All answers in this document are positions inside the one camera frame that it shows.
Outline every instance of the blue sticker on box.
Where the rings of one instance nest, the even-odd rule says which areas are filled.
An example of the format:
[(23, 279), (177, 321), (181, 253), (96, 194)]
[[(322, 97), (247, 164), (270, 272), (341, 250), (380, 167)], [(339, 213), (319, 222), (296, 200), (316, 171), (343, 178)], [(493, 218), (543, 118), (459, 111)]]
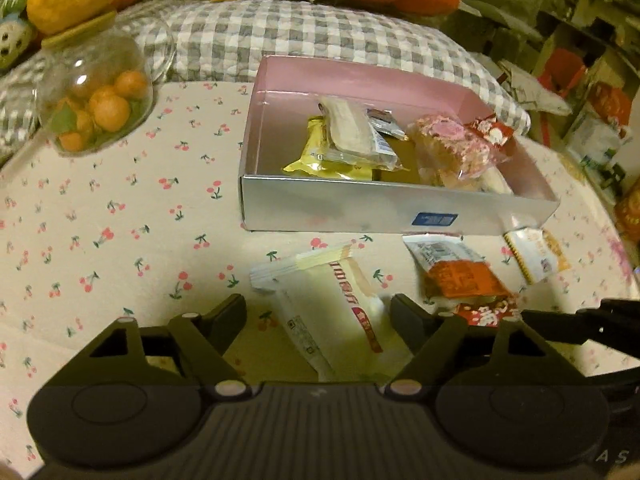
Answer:
[(411, 225), (449, 227), (456, 218), (455, 213), (418, 213)]

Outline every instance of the checkered pillow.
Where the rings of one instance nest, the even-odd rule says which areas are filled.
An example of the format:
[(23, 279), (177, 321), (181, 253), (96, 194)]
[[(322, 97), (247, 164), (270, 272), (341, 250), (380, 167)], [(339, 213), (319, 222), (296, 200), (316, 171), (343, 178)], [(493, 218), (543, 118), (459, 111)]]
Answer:
[[(171, 80), (253, 81), (267, 54), (343, 59), (461, 84), (517, 133), (529, 129), (528, 114), (487, 70), (433, 28), (364, 10), (285, 0), (143, 0), (122, 18), (140, 16), (161, 17), (174, 34)], [(138, 44), (155, 66), (162, 63), (166, 47), (166, 37), (158, 31), (150, 27), (138, 33)], [(37, 126), (33, 111), (12, 108), (15, 100), (9, 97), (29, 92), (44, 63), (37, 54), (0, 80), (0, 161), (3, 151), (14, 152)]]

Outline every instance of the quilted fabric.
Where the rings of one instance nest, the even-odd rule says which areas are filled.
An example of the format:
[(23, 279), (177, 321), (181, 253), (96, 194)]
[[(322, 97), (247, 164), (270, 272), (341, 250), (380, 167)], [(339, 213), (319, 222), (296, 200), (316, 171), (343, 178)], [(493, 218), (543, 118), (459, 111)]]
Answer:
[[(399, 18), (286, 0), (143, 0), (121, 19), (135, 16), (158, 16), (170, 26), (177, 45), (173, 81), (250, 82), (268, 54), (343, 59), (461, 84), (518, 134), (530, 126), (528, 114), (466, 50), (438, 30)], [(137, 34), (156, 65), (167, 41), (158, 30)], [(39, 53), (0, 80), (0, 164), (37, 127), (28, 103), (45, 65)]]

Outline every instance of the silver box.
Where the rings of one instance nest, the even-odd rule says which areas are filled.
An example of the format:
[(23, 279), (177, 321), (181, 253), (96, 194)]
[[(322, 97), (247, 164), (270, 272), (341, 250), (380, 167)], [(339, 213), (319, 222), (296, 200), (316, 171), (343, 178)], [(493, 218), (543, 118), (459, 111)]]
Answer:
[(471, 90), (378, 66), (267, 56), (258, 69), (244, 131), (239, 172), (242, 217), (255, 231), (501, 235), (539, 227), (559, 201), (522, 145), (499, 166), (515, 196), (388, 182), (287, 176), (300, 157), (318, 94), (392, 110), (405, 126), (428, 112), (462, 121), (492, 110)]

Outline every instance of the tablecloth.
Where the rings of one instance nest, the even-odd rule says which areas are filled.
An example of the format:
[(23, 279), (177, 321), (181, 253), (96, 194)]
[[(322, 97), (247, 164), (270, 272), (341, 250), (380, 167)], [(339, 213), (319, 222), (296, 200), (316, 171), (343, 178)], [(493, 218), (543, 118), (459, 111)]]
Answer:
[[(400, 235), (248, 232), (238, 207), (238, 161), (251, 84), (170, 83), (145, 124), (93, 155), (42, 146), (0, 173), (0, 460), (24, 475), (40, 465), (26, 427), (32, 395), (115, 318), (141, 326), (206, 312), (230, 293), (248, 322), (225, 354), (249, 383), (316, 379), (251, 289), (249, 270), (350, 242), (376, 290), (425, 308)], [(524, 308), (574, 312), (601, 298), (638, 298), (613, 225), (581, 174), (531, 140), (524, 146), (561, 205), (546, 223), (570, 270), (527, 286), (501, 237), (465, 237)], [(491, 322), (483, 318), (480, 322)], [(595, 343), (562, 348), (587, 374), (637, 365)]]

